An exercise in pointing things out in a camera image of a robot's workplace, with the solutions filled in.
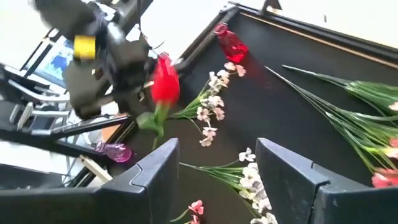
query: metal rod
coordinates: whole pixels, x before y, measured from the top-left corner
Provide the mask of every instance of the metal rod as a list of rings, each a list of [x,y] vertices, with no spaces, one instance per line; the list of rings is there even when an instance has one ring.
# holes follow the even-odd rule
[[[124,124],[124,123],[129,123],[134,120],[135,120],[135,118],[133,118],[131,115],[127,115],[127,116],[107,119],[105,121],[98,121],[95,123],[84,124],[81,126],[79,124],[73,124],[71,126],[53,129],[51,131],[49,137],[51,139],[60,139],[60,138],[68,137],[68,136],[74,136],[77,134],[83,134],[83,133],[86,133],[89,131],[95,131],[98,129],[103,129],[103,128],[112,127],[112,126],[116,126],[116,125],[120,125],[120,124]]]

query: small vase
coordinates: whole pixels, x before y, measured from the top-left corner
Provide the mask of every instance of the small vase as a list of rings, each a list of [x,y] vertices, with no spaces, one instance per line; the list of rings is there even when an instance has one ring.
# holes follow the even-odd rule
[[[248,53],[248,47],[233,32],[228,30],[228,25],[219,23],[214,30],[218,42],[228,60],[234,63],[240,63]]]
[[[131,158],[132,151],[123,143],[106,144],[99,141],[95,146],[95,151],[105,153],[115,162],[126,162]]]

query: flower stem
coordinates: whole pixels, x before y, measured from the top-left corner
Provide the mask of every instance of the flower stem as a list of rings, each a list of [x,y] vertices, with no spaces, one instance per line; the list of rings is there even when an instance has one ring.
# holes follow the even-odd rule
[[[174,218],[173,220],[170,220],[170,222],[179,221],[180,219],[182,219],[187,214],[188,211],[189,211],[189,208],[187,208],[179,217]]]

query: red rose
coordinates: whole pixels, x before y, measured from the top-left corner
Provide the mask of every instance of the red rose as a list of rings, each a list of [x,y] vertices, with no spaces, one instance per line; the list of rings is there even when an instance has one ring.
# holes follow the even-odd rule
[[[155,103],[176,104],[180,97],[180,82],[170,57],[163,53],[159,56],[155,71],[154,84],[150,91]]]

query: white surface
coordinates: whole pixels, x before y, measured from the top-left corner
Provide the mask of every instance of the white surface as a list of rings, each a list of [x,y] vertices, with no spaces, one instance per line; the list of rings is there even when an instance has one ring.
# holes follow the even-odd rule
[[[28,0],[0,0],[0,63],[21,68],[48,32]]]

